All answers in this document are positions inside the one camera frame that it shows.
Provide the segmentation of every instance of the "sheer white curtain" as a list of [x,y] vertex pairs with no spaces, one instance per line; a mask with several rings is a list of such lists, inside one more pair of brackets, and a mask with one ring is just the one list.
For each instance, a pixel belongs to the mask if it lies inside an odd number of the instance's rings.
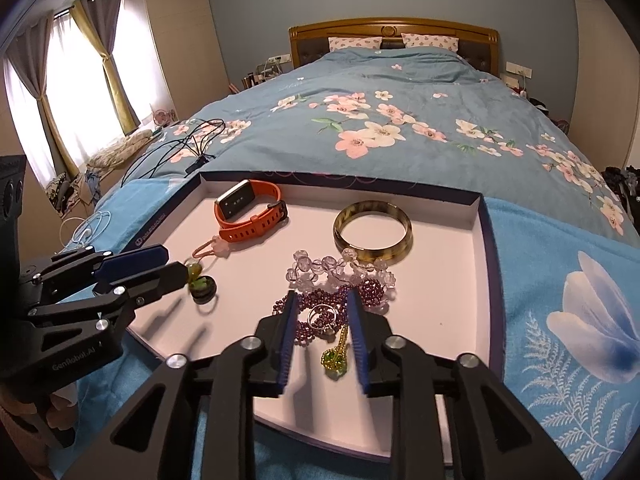
[[78,166],[124,136],[111,103],[102,59],[68,14],[53,22],[47,96],[60,137]]
[[144,122],[152,113],[152,104],[158,99],[151,66],[158,54],[148,22],[143,22],[135,9],[129,7],[127,0],[120,1],[113,57],[129,102]]
[[44,135],[36,99],[24,87],[14,66],[4,60],[4,85],[18,138],[42,187],[56,176],[51,150]]

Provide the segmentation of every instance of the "white tray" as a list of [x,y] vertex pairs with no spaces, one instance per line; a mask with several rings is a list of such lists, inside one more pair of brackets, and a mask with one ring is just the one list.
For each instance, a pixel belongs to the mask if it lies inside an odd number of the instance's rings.
[[[215,197],[242,178],[228,180],[228,177],[207,173],[186,184],[141,229],[130,248],[163,244],[171,260],[189,258],[194,248],[218,232],[213,216]],[[279,180],[301,179],[289,176]],[[493,247],[493,238],[490,225],[487,228],[489,222],[481,222],[479,218],[482,197],[450,190],[454,199],[462,197],[462,202],[466,202],[453,203],[353,189],[376,184],[379,189],[393,187],[388,181],[352,179],[350,189],[337,189],[336,180],[308,176],[306,181],[309,180],[334,187],[282,185],[289,209],[287,223],[262,239],[232,244],[227,259],[210,256],[204,260],[205,274],[213,276],[218,284],[218,293],[209,304],[194,304],[186,288],[171,293],[136,311],[136,319],[130,326],[133,334],[163,358],[177,352],[191,359],[219,354],[230,343],[252,334],[258,320],[268,316],[273,303],[286,295],[289,285],[285,273],[296,250],[307,250],[312,258],[328,254],[338,258],[332,237],[335,216],[350,203],[377,199],[403,209],[412,220],[414,231],[412,250],[390,268],[398,280],[396,298],[386,314],[394,333],[411,339],[428,353],[450,359],[462,352],[473,352],[499,371],[502,363],[496,361],[501,359],[502,341],[491,337],[502,338],[502,304],[499,294],[490,301],[485,238],[491,238],[489,248]],[[343,180],[338,184],[349,182]],[[447,194],[446,188],[429,186],[410,191],[425,195],[425,190],[427,194],[433,190],[436,195],[442,194],[442,190]],[[266,202],[257,202],[243,218],[263,210]],[[404,229],[390,218],[365,216],[347,225],[343,234],[356,245],[376,248],[398,241]],[[491,265],[495,254],[490,256]],[[306,314],[301,314],[300,319],[306,319]],[[362,394],[351,348],[346,375],[338,381],[327,377],[320,356],[334,345],[335,342],[329,345],[315,339],[306,349],[296,346],[284,394],[279,399],[255,399],[255,418],[321,447],[385,460],[391,450],[391,398],[367,399]],[[450,462],[441,399],[438,409],[445,459]]]

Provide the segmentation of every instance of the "watch screen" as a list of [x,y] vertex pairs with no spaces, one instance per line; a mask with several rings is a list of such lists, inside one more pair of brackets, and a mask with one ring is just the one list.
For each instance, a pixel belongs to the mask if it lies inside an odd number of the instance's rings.
[[238,215],[245,207],[255,200],[254,188],[250,182],[243,182],[226,192],[218,199],[218,205],[225,220]]

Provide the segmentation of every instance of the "orange smartwatch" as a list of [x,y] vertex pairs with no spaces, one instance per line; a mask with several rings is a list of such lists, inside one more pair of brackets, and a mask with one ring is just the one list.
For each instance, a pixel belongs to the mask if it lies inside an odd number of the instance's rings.
[[[238,215],[259,195],[273,196],[275,202],[245,222],[229,222],[229,219]],[[220,237],[229,243],[259,238],[288,216],[287,204],[282,199],[280,188],[263,180],[243,180],[236,184],[216,199],[213,211],[220,224]]]

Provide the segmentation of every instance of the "metal screw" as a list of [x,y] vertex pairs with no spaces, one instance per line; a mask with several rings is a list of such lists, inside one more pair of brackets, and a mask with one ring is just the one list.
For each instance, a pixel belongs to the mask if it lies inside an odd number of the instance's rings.
[[107,330],[108,327],[109,327],[109,321],[107,319],[99,319],[95,323],[95,329],[98,332],[102,332],[103,330]]
[[245,337],[240,342],[240,346],[245,350],[255,350],[256,348],[260,348],[261,344],[262,344],[262,340],[259,337],[256,337],[253,335],[249,337]]
[[480,359],[473,354],[462,354],[458,361],[465,368],[475,368],[480,364]]
[[187,364],[187,358],[182,354],[174,354],[169,356],[166,360],[166,365],[169,368],[174,368],[176,370],[178,368],[182,368],[185,364]]
[[406,339],[399,335],[390,335],[386,338],[385,345],[393,350],[398,350],[404,348],[404,345],[406,345]]

